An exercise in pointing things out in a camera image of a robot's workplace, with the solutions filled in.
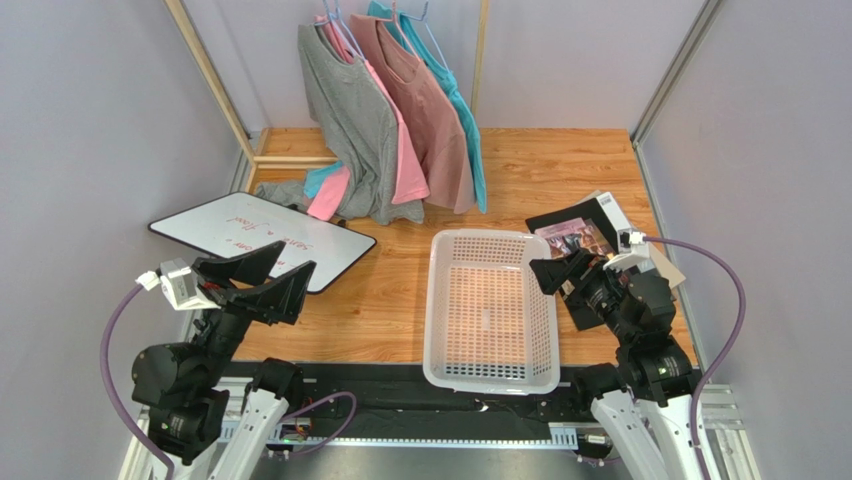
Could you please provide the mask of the teal t shirt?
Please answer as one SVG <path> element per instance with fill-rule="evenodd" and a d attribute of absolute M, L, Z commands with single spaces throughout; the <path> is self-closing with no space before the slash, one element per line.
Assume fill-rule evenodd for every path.
<path fill-rule="evenodd" d="M 388 20 L 392 20 L 393 18 L 396 20 L 395 14 L 397 11 L 400 10 L 394 10 L 391 6 L 385 5 L 381 1 L 371 1 L 367 7 L 368 15 Z M 389 25 L 388 30 L 397 42 L 406 50 L 412 51 L 407 37 L 415 42 L 418 49 L 422 48 L 419 44 L 421 40 L 425 42 L 426 46 L 430 50 L 434 49 L 420 23 L 414 23 L 411 25 L 407 22 L 406 18 L 402 18 L 402 23 L 399 23 L 397 20 L 396 22 L 398 25 Z M 451 71 L 445 72 L 441 70 L 439 66 L 427 65 L 426 63 L 425 65 L 428 67 L 433 77 L 448 97 L 450 103 L 455 108 L 460 124 L 466 135 L 467 153 L 473 177 L 476 205 L 481 213 L 486 213 L 488 209 L 487 181 L 481 145 L 481 134 L 473 111 L 468 105 L 468 102 L 464 99 L 458 81 L 450 66 L 449 68 Z"/>

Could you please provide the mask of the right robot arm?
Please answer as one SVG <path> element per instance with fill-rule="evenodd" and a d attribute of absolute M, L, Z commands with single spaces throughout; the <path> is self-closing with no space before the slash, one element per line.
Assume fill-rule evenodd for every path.
<path fill-rule="evenodd" d="M 546 295 L 566 291 L 572 313 L 606 326 L 618 341 L 615 364 L 577 371 L 578 407 L 603 427 L 635 479 L 718 479 L 699 400 L 700 376 L 674 339 L 667 279 L 624 275 L 586 249 L 530 267 Z"/>

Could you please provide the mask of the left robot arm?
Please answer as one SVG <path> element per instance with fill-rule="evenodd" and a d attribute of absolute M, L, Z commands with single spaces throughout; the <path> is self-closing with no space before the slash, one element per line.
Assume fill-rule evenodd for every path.
<path fill-rule="evenodd" d="M 217 386 L 249 327 L 298 320 L 316 264 L 272 278 L 284 248 L 275 241 L 231 258 L 170 260 L 139 278 L 147 290 L 160 287 L 175 310 L 202 313 L 191 340 L 147 347 L 132 365 L 132 398 L 149 409 L 147 437 L 174 465 L 161 478 L 206 474 L 230 400 Z"/>

